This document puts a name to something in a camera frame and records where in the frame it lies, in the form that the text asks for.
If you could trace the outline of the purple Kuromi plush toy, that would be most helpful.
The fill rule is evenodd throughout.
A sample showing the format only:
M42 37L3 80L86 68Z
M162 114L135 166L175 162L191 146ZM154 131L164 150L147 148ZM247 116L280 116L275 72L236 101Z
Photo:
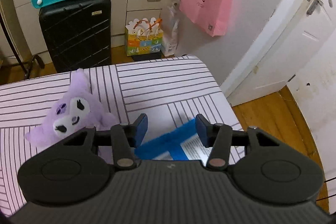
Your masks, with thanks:
M68 91L52 106L42 124L25 134L25 139L38 149L47 149L84 127L104 131L116 124L117 118L91 93L84 70L78 69L71 73Z

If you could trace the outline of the colourful cartoon gift bag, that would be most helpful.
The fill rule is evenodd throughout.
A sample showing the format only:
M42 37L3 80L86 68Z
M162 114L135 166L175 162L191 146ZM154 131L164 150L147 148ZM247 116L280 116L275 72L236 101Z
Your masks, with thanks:
M125 51L127 56L159 53L163 41L161 18L131 20L125 26Z

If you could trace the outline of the white door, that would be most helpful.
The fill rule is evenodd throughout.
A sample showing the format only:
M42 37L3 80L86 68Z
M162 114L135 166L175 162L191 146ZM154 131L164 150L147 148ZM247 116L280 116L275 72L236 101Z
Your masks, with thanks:
M303 0L299 9L249 75L228 96L232 106L280 91L303 68L335 29L335 0L327 0L312 15L311 2Z

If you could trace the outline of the clear plastic gift bag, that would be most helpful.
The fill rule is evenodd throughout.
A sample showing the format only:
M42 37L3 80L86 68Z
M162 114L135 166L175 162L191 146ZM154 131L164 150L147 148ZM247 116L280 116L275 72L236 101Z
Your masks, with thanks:
M161 52L165 57L174 55L178 46L179 4L180 0L173 0L160 13L163 30Z

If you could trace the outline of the blue wet wipes pack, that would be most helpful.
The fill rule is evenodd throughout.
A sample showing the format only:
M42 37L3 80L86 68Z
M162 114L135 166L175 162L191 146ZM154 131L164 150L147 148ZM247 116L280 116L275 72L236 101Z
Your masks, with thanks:
M141 160L200 160L205 165L211 148L203 146L193 119L174 131L137 147L134 152Z

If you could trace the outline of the black hard suitcase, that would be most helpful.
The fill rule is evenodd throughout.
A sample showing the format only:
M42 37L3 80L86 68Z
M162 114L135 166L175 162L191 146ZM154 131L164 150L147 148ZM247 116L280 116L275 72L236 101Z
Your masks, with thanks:
M111 63L111 0L65 0L39 11L39 24L58 73Z

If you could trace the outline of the striped pink bed sheet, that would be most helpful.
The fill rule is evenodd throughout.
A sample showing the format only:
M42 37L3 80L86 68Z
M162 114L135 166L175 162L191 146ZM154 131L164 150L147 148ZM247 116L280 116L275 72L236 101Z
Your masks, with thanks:
M145 141L173 131L202 114L211 123L242 129L213 75L195 56L173 57L86 69L91 93L120 123L146 114ZM19 167L39 153L24 138L42 123L68 90L73 72L1 86L1 212L10 216L26 202Z

